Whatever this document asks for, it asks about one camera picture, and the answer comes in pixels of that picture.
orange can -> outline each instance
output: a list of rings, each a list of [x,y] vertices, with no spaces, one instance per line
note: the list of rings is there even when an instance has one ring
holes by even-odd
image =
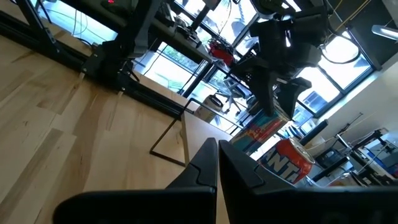
[[[310,173],[313,157],[295,139],[283,139],[257,160],[269,171],[295,184]]]

wooden table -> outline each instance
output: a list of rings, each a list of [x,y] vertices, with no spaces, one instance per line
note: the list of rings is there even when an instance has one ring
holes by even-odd
[[[224,131],[204,122],[189,112],[184,112],[182,116],[182,139],[185,154],[185,164],[188,164],[201,145],[208,138],[215,138],[218,144],[219,140],[229,141],[232,136]],[[217,183],[217,223],[229,223],[226,205],[224,201],[223,189],[220,181],[220,169],[218,171]]]
[[[192,160],[201,145],[208,138],[215,138],[216,142],[218,142],[219,140],[229,141],[232,136],[185,111],[182,115],[182,140],[185,165]]]

wooden floor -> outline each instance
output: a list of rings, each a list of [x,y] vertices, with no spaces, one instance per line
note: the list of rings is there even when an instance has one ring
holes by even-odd
[[[183,170],[151,156],[172,119],[0,36],[0,223],[50,223],[80,192],[161,189]],[[183,161],[180,127],[156,151]]]

red object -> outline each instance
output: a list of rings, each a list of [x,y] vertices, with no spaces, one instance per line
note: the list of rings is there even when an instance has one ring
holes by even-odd
[[[232,64],[232,61],[234,60],[234,56],[229,54],[225,50],[221,50],[218,47],[218,44],[219,43],[216,43],[216,42],[213,42],[210,44],[210,54],[213,57],[222,59],[227,66],[230,66]]]
[[[309,174],[315,163],[312,156],[294,139],[280,140],[257,161],[292,184]]]

robotic arm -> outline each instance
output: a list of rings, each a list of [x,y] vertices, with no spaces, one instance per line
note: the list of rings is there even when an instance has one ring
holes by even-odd
[[[256,56],[238,63],[231,73],[244,80],[259,100],[266,115],[274,114],[274,98],[290,118],[301,92],[311,82],[293,76],[305,67],[316,67],[328,34],[328,14],[323,6],[301,12],[284,9],[282,0],[251,0],[259,16],[268,19],[250,27],[259,38]],[[279,86],[274,96],[273,86]]]

